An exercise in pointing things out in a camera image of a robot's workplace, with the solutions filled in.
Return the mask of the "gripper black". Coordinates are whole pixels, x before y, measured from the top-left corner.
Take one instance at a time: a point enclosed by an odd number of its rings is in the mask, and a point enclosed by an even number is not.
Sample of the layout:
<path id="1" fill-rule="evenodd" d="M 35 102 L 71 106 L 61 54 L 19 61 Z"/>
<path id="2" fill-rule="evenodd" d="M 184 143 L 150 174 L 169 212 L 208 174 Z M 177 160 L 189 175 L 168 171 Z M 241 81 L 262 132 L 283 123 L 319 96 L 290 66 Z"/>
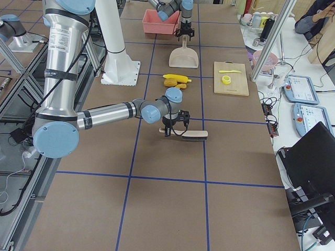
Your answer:
<path id="1" fill-rule="evenodd" d="M 188 35 L 190 39 L 195 35 L 195 30 L 194 28 L 192 28 L 191 22 L 187 23 L 182 22 L 180 28 L 176 29 L 175 36 L 177 38 L 183 35 Z"/>
<path id="2" fill-rule="evenodd" d="M 165 131 L 171 131 L 172 127 L 177 122 L 182 122 L 185 119 L 185 111 L 179 110 L 178 113 L 167 114 L 162 118 Z"/>

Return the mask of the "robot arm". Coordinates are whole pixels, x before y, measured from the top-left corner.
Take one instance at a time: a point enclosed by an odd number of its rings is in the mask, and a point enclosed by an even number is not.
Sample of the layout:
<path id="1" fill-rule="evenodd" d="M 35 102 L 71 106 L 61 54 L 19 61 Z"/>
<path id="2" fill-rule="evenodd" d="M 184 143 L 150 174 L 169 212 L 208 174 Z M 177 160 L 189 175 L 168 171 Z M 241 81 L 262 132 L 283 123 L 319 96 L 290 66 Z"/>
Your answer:
<path id="1" fill-rule="evenodd" d="M 48 158 L 62 158 L 79 143 L 79 131 L 92 127 L 142 117 L 152 124 L 162 121 L 169 136 L 174 124 L 183 120 L 180 109 L 182 92 L 167 89 L 155 101 L 135 99 L 100 108 L 74 110 L 78 59 L 86 42 L 83 34 L 96 14 L 107 49 L 103 84 L 133 86 L 140 62 L 125 50 L 119 11 L 115 1 L 43 1 L 44 19 L 50 25 L 47 66 L 44 72 L 44 99 L 36 111 L 32 129 L 33 145 Z"/>
<path id="2" fill-rule="evenodd" d="M 188 35 L 189 39 L 194 36 L 195 31 L 192 28 L 192 0 L 173 0 L 169 3 L 164 3 L 156 0 L 148 0 L 148 2 L 155 8 L 158 16 L 162 21 L 167 21 L 175 12 L 179 11 L 181 16 L 181 26 L 172 34 L 179 38 L 182 35 Z"/>

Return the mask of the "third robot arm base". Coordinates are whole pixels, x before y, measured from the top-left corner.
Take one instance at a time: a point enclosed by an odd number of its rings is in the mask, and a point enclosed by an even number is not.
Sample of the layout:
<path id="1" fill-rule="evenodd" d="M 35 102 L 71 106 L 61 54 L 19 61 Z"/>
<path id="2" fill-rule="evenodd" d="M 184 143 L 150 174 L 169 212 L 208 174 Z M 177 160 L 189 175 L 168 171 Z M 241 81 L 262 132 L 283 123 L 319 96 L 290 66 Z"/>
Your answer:
<path id="1" fill-rule="evenodd" d="M 33 53 L 39 43 L 33 42 L 33 36 L 16 15 L 6 14 L 1 16 L 1 40 L 7 43 L 10 39 L 13 42 L 8 47 L 12 52 Z"/>

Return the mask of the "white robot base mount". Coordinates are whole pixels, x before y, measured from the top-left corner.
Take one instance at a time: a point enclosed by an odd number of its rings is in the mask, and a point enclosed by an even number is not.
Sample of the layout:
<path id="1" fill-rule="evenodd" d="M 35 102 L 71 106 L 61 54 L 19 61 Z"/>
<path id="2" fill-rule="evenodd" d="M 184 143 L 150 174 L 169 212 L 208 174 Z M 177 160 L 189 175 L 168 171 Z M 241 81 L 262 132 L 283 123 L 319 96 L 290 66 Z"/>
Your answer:
<path id="1" fill-rule="evenodd" d="M 101 83 L 135 86 L 141 63 L 133 61 L 126 52 L 117 2 L 97 0 L 95 10 L 107 49 Z"/>

